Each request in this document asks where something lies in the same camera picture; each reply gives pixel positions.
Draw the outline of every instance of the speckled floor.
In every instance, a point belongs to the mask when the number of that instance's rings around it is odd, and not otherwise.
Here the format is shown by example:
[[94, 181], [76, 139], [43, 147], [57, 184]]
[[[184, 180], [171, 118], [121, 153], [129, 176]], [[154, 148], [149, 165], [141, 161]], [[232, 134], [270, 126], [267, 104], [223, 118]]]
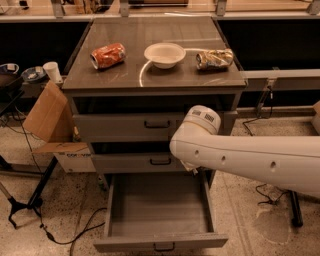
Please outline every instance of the speckled floor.
[[[239, 118], [233, 136], [248, 136]], [[271, 119], [258, 120], [249, 124], [255, 135], [311, 135], [317, 136], [311, 123], [311, 116], [281, 115]], [[21, 131], [19, 123], [10, 121], [10, 126]], [[23, 134], [9, 128], [0, 128], [0, 154], [12, 163], [32, 163], [31, 154]], [[29, 136], [32, 147], [42, 141]], [[47, 165], [50, 154], [35, 156], [40, 165]], [[21, 177], [0, 172], [0, 180], [19, 202], [27, 203], [39, 177]], [[291, 224], [290, 198], [284, 195], [277, 206], [258, 205], [265, 198], [255, 190], [261, 183], [217, 172], [211, 196], [215, 207], [216, 228], [229, 236], [228, 242], [219, 249], [175, 250], [163, 255], [211, 255], [211, 256], [280, 256], [319, 255], [320, 245], [320, 200], [299, 195], [304, 225], [295, 228]], [[264, 192], [277, 197], [281, 193], [272, 186]], [[98, 185], [95, 173], [65, 173], [59, 164], [45, 187], [42, 198], [43, 222], [56, 241], [72, 240], [86, 225], [92, 213], [107, 205], [108, 191]], [[40, 228], [40, 218], [32, 210], [15, 214], [18, 224], [15, 230], [8, 222], [11, 205], [0, 193], [0, 255], [1, 256], [49, 256], [69, 255], [70, 245], [57, 245], [47, 239]], [[99, 212], [91, 226], [104, 221], [105, 212]], [[73, 255], [161, 255], [155, 252], [98, 253], [93, 241], [100, 238], [103, 227], [89, 231], [74, 245]]]

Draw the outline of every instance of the paper bowl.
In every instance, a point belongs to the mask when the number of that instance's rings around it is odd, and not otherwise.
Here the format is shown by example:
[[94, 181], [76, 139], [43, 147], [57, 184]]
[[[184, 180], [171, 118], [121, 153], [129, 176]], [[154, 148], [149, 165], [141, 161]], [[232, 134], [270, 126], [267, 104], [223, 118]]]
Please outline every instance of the paper bowl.
[[174, 67], [186, 56], [186, 51], [180, 45], [173, 43], [158, 43], [147, 47], [144, 56], [152, 61], [153, 65], [161, 69]]

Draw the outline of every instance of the gray cabinet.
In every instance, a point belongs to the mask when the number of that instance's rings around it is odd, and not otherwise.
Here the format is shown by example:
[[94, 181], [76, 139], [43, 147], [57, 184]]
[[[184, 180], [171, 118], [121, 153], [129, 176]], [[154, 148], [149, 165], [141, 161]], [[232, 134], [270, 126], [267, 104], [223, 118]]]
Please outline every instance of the gray cabinet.
[[[199, 73], [195, 51], [174, 68], [145, 65], [144, 49], [170, 41], [187, 49], [225, 48], [210, 17], [96, 19], [63, 86], [93, 164], [109, 186], [103, 251], [221, 247], [209, 195], [213, 170], [195, 177], [169, 150], [170, 139], [194, 105], [215, 109], [221, 134], [230, 134], [246, 86], [234, 63]], [[89, 54], [112, 42], [127, 50], [124, 63], [93, 68]]]

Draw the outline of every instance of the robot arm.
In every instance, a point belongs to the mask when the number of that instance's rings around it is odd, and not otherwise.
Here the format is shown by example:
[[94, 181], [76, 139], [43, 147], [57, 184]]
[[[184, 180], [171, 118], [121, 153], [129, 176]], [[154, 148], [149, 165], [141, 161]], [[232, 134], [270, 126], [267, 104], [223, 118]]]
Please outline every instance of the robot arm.
[[220, 123], [209, 108], [190, 109], [170, 143], [187, 170], [207, 167], [320, 197], [320, 136], [219, 136]]

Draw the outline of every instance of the drawer handle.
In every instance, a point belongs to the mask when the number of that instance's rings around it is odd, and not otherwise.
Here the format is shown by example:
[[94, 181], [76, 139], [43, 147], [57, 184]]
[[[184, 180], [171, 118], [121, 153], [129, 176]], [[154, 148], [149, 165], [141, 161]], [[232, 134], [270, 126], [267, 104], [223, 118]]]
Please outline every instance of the drawer handle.
[[147, 121], [144, 121], [144, 127], [148, 129], [159, 129], [159, 128], [169, 128], [170, 127], [170, 121], [167, 121], [164, 125], [152, 125], [151, 123], [148, 123]]
[[176, 245], [175, 245], [175, 243], [173, 242], [171, 248], [168, 248], [168, 249], [158, 249], [156, 243], [153, 243], [153, 249], [154, 249], [156, 252], [171, 252], [171, 251], [173, 251], [173, 250], [175, 249], [175, 247], [176, 247]]
[[150, 159], [150, 164], [152, 164], [152, 165], [169, 165], [169, 164], [171, 164], [171, 158], [168, 158], [168, 160], [153, 160], [153, 159]]

